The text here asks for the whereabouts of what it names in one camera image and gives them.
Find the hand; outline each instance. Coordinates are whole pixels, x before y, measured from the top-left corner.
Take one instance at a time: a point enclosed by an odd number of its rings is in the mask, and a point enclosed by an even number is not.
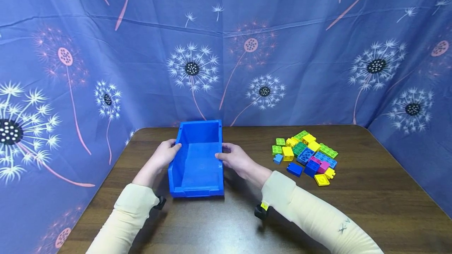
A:
[[[182,144],[175,143],[175,139],[169,139],[162,142],[139,171],[137,176],[135,176],[132,183],[151,187],[154,183],[155,176],[157,176],[166,165],[173,161],[177,151],[182,147]]]
[[[223,161],[226,167],[232,168],[242,179],[249,180],[262,189],[272,171],[254,162],[238,145],[223,143],[223,152],[226,153],[216,153],[215,157]]]

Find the wooden table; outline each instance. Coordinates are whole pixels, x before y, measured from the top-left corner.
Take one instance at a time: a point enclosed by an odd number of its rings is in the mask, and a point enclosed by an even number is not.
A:
[[[304,129],[339,153],[330,186],[318,187],[305,174],[297,178],[286,171],[287,162],[272,161],[274,139]],[[176,134],[173,128],[149,128],[134,135],[60,253],[85,253],[125,185],[157,145]],[[226,127],[223,138],[350,216],[385,253],[452,253],[452,221],[366,129]],[[156,180],[154,191],[166,196],[166,205],[162,211],[151,211],[130,253],[329,253],[274,210],[264,223],[256,218],[253,210],[261,193],[233,171],[225,170],[224,197],[174,200],[166,171]]]

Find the fabric backdrop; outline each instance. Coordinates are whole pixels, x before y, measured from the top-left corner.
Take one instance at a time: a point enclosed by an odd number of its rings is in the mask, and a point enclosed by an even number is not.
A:
[[[56,253],[133,133],[187,120],[364,126],[451,215],[451,7],[0,0],[2,253]]]

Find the yellow brick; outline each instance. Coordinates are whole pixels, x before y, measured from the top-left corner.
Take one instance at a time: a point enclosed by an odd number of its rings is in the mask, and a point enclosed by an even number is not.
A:
[[[294,136],[292,136],[290,139],[293,140],[293,141],[295,141],[295,145],[297,145],[298,142],[300,142],[300,141],[299,141],[298,139],[296,139]]]
[[[293,160],[293,151],[291,147],[283,147],[282,148],[282,155],[284,156],[284,158],[282,159],[283,161],[292,161]]]
[[[318,186],[330,185],[330,181],[326,178],[324,174],[316,174],[315,176],[313,176],[313,178],[315,179],[315,182],[317,183]]]
[[[336,175],[336,172],[332,168],[327,168],[324,175],[330,180]]]
[[[297,142],[295,142],[292,138],[288,138],[286,140],[286,146],[294,148],[295,145],[297,145]]]
[[[308,144],[308,148],[314,152],[317,152],[318,150],[320,150],[320,144],[318,144],[317,142],[313,141],[310,142]]]
[[[264,210],[268,210],[268,204],[267,204],[267,203],[262,202],[262,203],[261,203],[261,207],[262,207],[262,209],[264,209]]]
[[[301,140],[303,141],[304,144],[308,145],[311,142],[315,141],[316,138],[313,137],[312,134],[307,134],[307,135],[303,136],[303,138]]]

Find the long sleeve shirt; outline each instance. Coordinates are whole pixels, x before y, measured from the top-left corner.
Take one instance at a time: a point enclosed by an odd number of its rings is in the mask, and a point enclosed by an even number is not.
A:
[[[272,206],[333,254],[382,254],[374,240],[335,207],[274,171],[262,188],[262,202]],[[127,254],[152,207],[159,203],[151,188],[127,185],[87,254]]]

